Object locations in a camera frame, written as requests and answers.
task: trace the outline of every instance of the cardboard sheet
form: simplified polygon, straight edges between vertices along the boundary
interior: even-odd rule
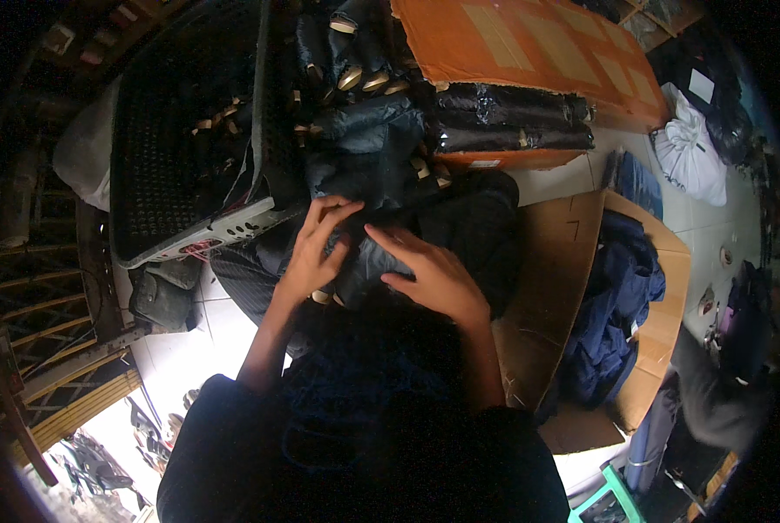
[[[649,132],[669,119],[634,37],[567,0],[391,0],[425,78],[578,93],[595,123]]]
[[[623,441],[643,421],[663,380],[684,314],[688,248],[651,214],[608,191],[577,194],[521,208],[526,256],[517,296],[492,328],[507,402],[535,410],[552,382],[593,266],[605,209],[641,222],[666,276],[663,301],[652,302],[635,333],[638,358],[613,405],[587,412],[559,403],[541,427],[555,454]]]

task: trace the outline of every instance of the clothing pile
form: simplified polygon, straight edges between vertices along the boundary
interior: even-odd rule
[[[555,413],[561,395],[593,410],[613,402],[637,361],[633,338],[662,301],[666,277],[643,225],[605,211],[599,245],[556,379],[538,409],[539,422]]]

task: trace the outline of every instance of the white plastic bag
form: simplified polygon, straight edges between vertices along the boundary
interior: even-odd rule
[[[675,119],[655,132],[655,154],[663,176],[669,182],[710,205],[727,203],[727,166],[709,139],[706,121],[673,84],[665,84],[663,94]]]
[[[106,212],[111,207],[112,124],[121,78],[76,115],[53,152],[53,170],[59,178],[86,204]]]

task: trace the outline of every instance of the white label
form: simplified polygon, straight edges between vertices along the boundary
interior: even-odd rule
[[[692,75],[689,76],[690,93],[697,95],[698,98],[709,104],[709,101],[712,100],[712,91],[715,88],[716,84],[711,79],[699,73],[698,69],[692,69]]]
[[[500,160],[474,160],[469,169],[486,169],[487,167],[497,167],[500,165]]]
[[[636,322],[636,321],[632,321],[632,322],[631,322],[631,336],[629,336],[629,337],[628,337],[628,340],[625,340],[625,342],[626,342],[626,343],[628,343],[629,341],[631,341],[631,338],[633,338],[633,337],[634,337],[634,333],[636,333],[636,332],[637,332],[637,329],[639,329],[639,328],[640,328],[640,327],[637,325],[637,322]]]

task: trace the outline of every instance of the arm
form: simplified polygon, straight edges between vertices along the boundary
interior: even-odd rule
[[[489,304],[457,257],[446,248],[424,242],[409,231],[366,232],[377,244],[410,267],[416,281],[385,274],[382,281],[413,301],[452,319],[463,337],[468,402],[475,411],[505,405],[500,366],[489,322]]]
[[[236,376],[237,382],[244,383],[253,392],[263,393],[280,378],[285,346],[291,337],[291,316],[307,296],[337,276],[349,249],[345,241],[339,241],[326,257],[326,242],[337,225],[363,207],[363,203],[353,204],[339,196],[312,201],[288,269],[274,289],[248,356]]]

